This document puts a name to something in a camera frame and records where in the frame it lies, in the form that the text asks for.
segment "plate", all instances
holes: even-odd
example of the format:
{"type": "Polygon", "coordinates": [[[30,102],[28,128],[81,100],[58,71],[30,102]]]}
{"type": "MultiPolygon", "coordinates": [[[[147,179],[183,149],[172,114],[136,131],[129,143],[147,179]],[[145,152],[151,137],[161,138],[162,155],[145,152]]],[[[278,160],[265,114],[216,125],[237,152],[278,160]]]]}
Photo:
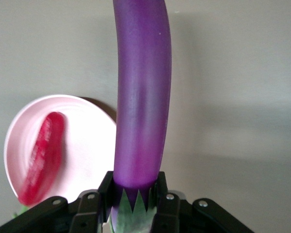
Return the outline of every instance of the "plate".
{"type": "Polygon", "coordinates": [[[113,170],[115,122],[93,103],[68,95],[51,95],[26,105],[13,119],[4,145],[5,170],[16,197],[25,180],[29,158],[45,116],[66,117],[64,151],[59,174],[45,196],[73,202],[84,190],[97,189],[113,170]]]}

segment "red chili pepper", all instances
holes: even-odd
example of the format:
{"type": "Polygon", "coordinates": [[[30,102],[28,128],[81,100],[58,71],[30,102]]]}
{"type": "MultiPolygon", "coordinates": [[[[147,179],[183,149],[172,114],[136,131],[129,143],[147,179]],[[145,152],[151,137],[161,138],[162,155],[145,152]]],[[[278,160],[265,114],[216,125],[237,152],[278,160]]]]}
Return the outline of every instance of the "red chili pepper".
{"type": "Polygon", "coordinates": [[[54,183],[62,160],[64,129],[63,114],[51,112],[44,119],[32,150],[26,179],[18,194],[23,205],[40,202],[54,183]]]}

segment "purple eggplant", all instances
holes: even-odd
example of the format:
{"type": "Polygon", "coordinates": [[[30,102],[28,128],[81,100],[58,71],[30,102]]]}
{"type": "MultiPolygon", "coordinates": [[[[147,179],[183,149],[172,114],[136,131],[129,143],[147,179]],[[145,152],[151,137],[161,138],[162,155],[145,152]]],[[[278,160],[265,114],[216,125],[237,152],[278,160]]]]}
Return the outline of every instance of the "purple eggplant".
{"type": "Polygon", "coordinates": [[[133,207],[145,204],[162,162],[171,85],[171,38],[164,0],[113,0],[118,102],[113,178],[133,207]]]}

